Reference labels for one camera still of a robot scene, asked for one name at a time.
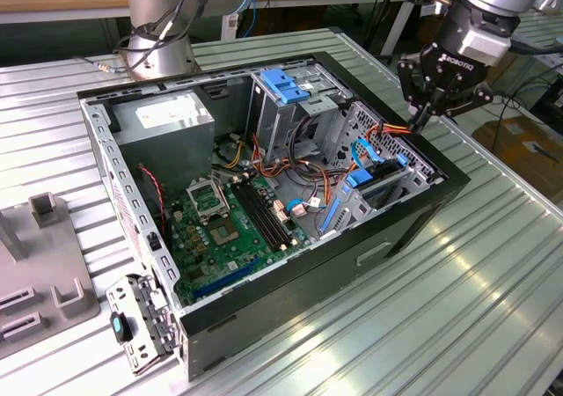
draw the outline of metal bracket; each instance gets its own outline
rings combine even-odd
[[[165,295],[150,276],[128,275],[106,290],[110,318],[129,366],[138,376],[163,361],[179,344],[179,330]]]

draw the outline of motherboard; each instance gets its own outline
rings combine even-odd
[[[171,200],[166,209],[172,213],[172,257],[182,278],[176,284],[182,303],[193,304],[310,243],[291,220],[279,220],[275,201],[260,176],[224,184],[203,180]]]

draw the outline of pcie slot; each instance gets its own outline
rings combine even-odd
[[[225,286],[230,285],[231,283],[244,277],[245,275],[250,274],[254,266],[258,264],[259,261],[260,259],[257,258],[256,260],[249,262],[248,264],[239,268],[238,270],[229,273],[225,277],[222,277],[219,280],[215,280],[210,284],[206,284],[205,286],[194,290],[194,297],[204,297],[205,295],[208,295],[209,293],[213,293],[221,288],[224,288]]]

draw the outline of cardboard box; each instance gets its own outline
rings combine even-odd
[[[473,138],[491,150],[496,125],[497,121],[486,123]],[[552,202],[563,201],[563,145],[533,120],[526,116],[503,120],[494,155]]]

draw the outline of blue pcie slot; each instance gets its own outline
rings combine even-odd
[[[245,266],[233,271],[232,273],[227,274],[225,277],[222,277],[219,280],[215,280],[210,284],[206,284],[202,288],[194,290],[194,297],[204,297],[205,295],[208,295],[209,293],[213,293],[221,288],[224,288],[225,286],[237,281],[241,277],[248,275],[251,272],[252,268],[256,264],[258,264],[259,261],[260,258],[257,258],[256,260],[249,262]]]
[[[323,225],[320,226],[320,231],[321,233],[325,233],[326,228],[328,227],[328,224],[331,222],[331,220],[333,219],[334,213],[336,212],[336,209],[338,208],[338,206],[340,205],[340,198],[336,198],[333,202],[333,205],[331,207],[331,210],[328,212],[328,214],[326,215],[326,219],[323,222]]]

